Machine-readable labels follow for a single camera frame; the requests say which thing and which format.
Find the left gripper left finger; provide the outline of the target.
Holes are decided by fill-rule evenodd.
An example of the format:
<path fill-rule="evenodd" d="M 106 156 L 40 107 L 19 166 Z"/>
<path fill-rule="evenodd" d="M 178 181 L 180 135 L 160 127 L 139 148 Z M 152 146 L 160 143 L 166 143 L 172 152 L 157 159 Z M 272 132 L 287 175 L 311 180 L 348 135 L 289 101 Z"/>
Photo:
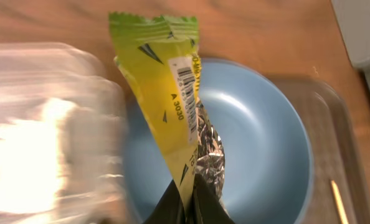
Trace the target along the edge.
<path fill-rule="evenodd" d="M 185 224 L 186 217 L 178 189 L 172 180 L 152 214 L 143 224 Z"/>

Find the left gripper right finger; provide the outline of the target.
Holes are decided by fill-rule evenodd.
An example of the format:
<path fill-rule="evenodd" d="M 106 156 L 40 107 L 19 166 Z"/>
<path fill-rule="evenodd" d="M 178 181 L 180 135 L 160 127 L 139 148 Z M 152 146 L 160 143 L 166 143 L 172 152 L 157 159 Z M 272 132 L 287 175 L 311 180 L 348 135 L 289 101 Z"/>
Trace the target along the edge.
<path fill-rule="evenodd" d="M 200 174 L 194 177 L 192 222 L 195 224 L 235 224 Z"/>

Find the yellow green snack wrapper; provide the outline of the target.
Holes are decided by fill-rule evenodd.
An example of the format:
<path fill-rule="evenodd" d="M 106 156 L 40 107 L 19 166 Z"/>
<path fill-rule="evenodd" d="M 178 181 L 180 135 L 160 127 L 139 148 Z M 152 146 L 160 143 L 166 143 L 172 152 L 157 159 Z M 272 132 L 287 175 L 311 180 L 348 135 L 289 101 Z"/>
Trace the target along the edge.
<path fill-rule="evenodd" d="M 222 197 L 225 154 L 199 98 L 199 23 L 194 16 L 108 16 L 115 63 L 133 91 L 166 161 L 180 198 L 189 206 L 200 174 Z"/>

